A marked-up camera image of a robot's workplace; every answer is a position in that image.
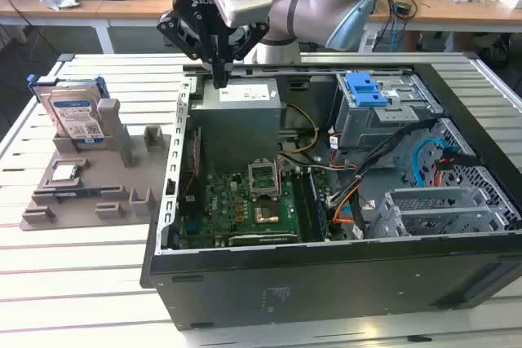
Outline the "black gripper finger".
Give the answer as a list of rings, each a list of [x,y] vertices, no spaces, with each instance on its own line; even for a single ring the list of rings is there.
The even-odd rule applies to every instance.
[[[219,60],[217,36],[211,33],[209,20],[202,11],[166,11],[157,29],[173,42],[188,58],[200,59],[204,68],[210,70],[214,88],[223,87],[223,63]]]
[[[257,22],[239,28],[224,28],[222,38],[222,87],[228,84],[234,60],[243,60],[268,33],[268,22]]]

